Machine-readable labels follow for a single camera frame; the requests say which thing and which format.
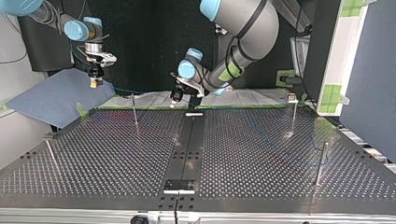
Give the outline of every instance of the end effector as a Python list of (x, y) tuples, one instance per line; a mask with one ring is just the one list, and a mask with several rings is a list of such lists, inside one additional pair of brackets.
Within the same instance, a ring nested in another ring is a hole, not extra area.
[(113, 65), (117, 57), (104, 51), (103, 24), (98, 18), (85, 17), (79, 21), (67, 14), (61, 14), (47, 0), (0, 0), (0, 12), (13, 16), (29, 16), (34, 21), (48, 25), (69, 39), (85, 42), (85, 50), (79, 50), (90, 64), (91, 87), (97, 88), (103, 82), (103, 68)]

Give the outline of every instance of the metal plate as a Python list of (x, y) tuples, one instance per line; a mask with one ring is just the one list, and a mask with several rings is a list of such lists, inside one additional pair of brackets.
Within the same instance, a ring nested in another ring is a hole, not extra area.
[(180, 211), (396, 215), (396, 175), (309, 109), (183, 115), (93, 114), (52, 142), (56, 163), (42, 145), (0, 171), (0, 207), (173, 210), (162, 191), (180, 176), (198, 187)]
[[(299, 109), (293, 122), (292, 113), (292, 108), (207, 111), (195, 210), (396, 214), (387, 207), (396, 205), (392, 172), (326, 119)], [(321, 187), (315, 188), (325, 141), (330, 150)]]
[(129, 199), (130, 203), (159, 197), (183, 113), (139, 111), (137, 117), (136, 126), (133, 111), (94, 113), (50, 143), (56, 161), (43, 148), (5, 174), (0, 195), (21, 197), (21, 201), (25, 196), (50, 201), (89, 197)]

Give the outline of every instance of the green tape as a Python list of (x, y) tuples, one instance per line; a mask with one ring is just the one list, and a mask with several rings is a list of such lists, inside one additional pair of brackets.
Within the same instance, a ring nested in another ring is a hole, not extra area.
[(80, 102), (77, 102), (77, 112), (82, 117), (86, 117), (90, 113), (89, 111), (84, 109), (84, 106)]
[(277, 87), (283, 87), (283, 88), (292, 88), (293, 85), (291, 84), (286, 84), (286, 82), (281, 81), (280, 79), (282, 77), (295, 77), (296, 72), (294, 70), (281, 70), (277, 71), (277, 77), (276, 77), (276, 86)]
[(321, 113), (335, 113), (341, 103), (341, 85), (326, 85), (319, 106)]
[(228, 72), (227, 69), (224, 70), (224, 72), (220, 75), (219, 80), (223, 81), (223, 82), (229, 82), (231, 80), (233, 80), (235, 77), (241, 77), (242, 74), (239, 72), (238, 67), (236, 67), (236, 65), (234, 63), (230, 63), (228, 65), (229, 69), (230, 69), (230, 73)]
[(345, 0), (341, 17), (359, 17), (364, 0)]

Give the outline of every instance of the metal bracket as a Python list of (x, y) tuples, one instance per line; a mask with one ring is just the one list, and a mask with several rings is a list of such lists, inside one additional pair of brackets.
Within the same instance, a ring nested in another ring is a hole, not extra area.
[(205, 89), (200, 84), (196, 83), (193, 80), (189, 80), (183, 77), (178, 77), (175, 73), (171, 73), (170, 75), (175, 79), (177, 79), (179, 82), (183, 83), (184, 85), (187, 85), (191, 88), (198, 90), (198, 95), (197, 95), (198, 98), (205, 97)]
[(195, 194), (195, 180), (167, 180), (164, 194), (188, 195)]

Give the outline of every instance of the wire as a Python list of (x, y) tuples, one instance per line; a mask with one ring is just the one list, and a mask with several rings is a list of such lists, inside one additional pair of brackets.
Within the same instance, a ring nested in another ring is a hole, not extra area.
[(62, 8), (62, 12), (64, 12), (64, 0), (61, 0), (61, 8)]
[[(142, 92), (142, 91), (129, 91), (129, 90), (123, 90), (123, 89), (120, 89), (120, 88), (117, 88), (117, 87), (113, 87), (113, 89), (116, 90), (116, 91), (129, 92), (129, 93), (138, 94), (138, 95), (150, 93), (149, 91), (147, 91), (147, 92)], [(188, 102), (188, 101), (186, 101), (186, 100), (182, 100), (182, 101), (188, 103), (189, 105), (196, 106), (196, 105), (191, 104), (190, 102)]]
[(8, 20), (9, 24), (14, 28), (14, 30), (21, 34), (21, 30), (18, 29), (18, 27), (14, 24), (14, 22), (12, 22), (12, 20), (9, 18), (9, 16), (6, 13), (2, 13), (2, 15), (4, 18), (6, 18), (6, 20)]
[[(16, 32), (18, 32), (19, 34), (21, 34), (21, 30), (19, 30), (17, 28), (17, 26), (14, 24), (14, 22), (12, 22), (12, 20), (9, 18), (9, 16), (5, 13), (2, 13), (3, 17), (8, 20), (8, 22), (10, 23), (10, 25), (12, 25), (12, 27), (15, 29)], [(16, 60), (12, 60), (9, 62), (0, 62), (0, 64), (10, 64), (10, 63), (18, 63), (20, 61), (22, 61), (24, 58), (27, 57), (27, 50), (24, 52), (23, 56), (21, 56), (19, 59)]]
[[(296, 51), (297, 67), (298, 67), (298, 70), (300, 71), (300, 79), (301, 79), (301, 81), (303, 82), (303, 86), (304, 86), (304, 89), (305, 89), (306, 94), (308, 95), (308, 97), (309, 97), (311, 100), (314, 100), (314, 99), (311, 97), (311, 95), (309, 94), (308, 88), (307, 88), (306, 85), (305, 85), (305, 81), (304, 81), (304, 78), (303, 78), (303, 77), (304, 77), (304, 72), (301, 70), (300, 63), (299, 63), (300, 60), (299, 60), (299, 58), (298, 58), (299, 55), (298, 55), (298, 53), (297, 53), (298, 24), (299, 24), (299, 21), (300, 21), (302, 12), (303, 12), (303, 7), (300, 6), (300, 9), (299, 9), (299, 11), (298, 11), (298, 16), (297, 16), (296, 28), (295, 28), (295, 29), (296, 29), (296, 35), (295, 35), (295, 37), (294, 37), (294, 47), (295, 47), (295, 51)], [(315, 105), (314, 102), (312, 102), (312, 105), (314, 106), (315, 110), (318, 111), (318, 108), (317, 108), (317, 106)]]
[(81, 20), (82, 14), (84, 13), (85, 5), (87, 5), (87, 0), (84, 0), (84, 3), (82, 4), (81, 12), (79, 13), (78, 20)]
[(53, 22), (55, 22), (56, 29), (59, 31), (59, 34), (61, 35), (62, 27), (63, 27), (61, 21), (61, 12), (48, 0), (45, 0), (42, 6), (46, 10), (46, 17), (43, 19), (32, 17), (32, 19), (43, 25), (50, 25)]
[(23, 56), (22, 56), (22, 57), (20, 57), (20, 58), (19, 58), (19, 59), (17, 59), (17, 60), (14, 60), (14, 61), (9, 61), (9, 62), (2, 62), (2, 63), (0, 63), (0, 64), (17, 63), (17, 62), (20, 62), (20, 61), (22, 61), (24, 58), (26, 58), (26, 56), (27, 56), (27, 51), (25, 51), (25, 53), (23, 54)]
[(178, 198), (180, 197), (180, 193), (177, 195), (177, 200), (176, 200), (176, 205), (175, 205), (175, 211), (174, 211), (174, 215), (175, 215), (175, 224), (178, 224), (178, 215), (177, 215), (177, 207), (178, 207)]

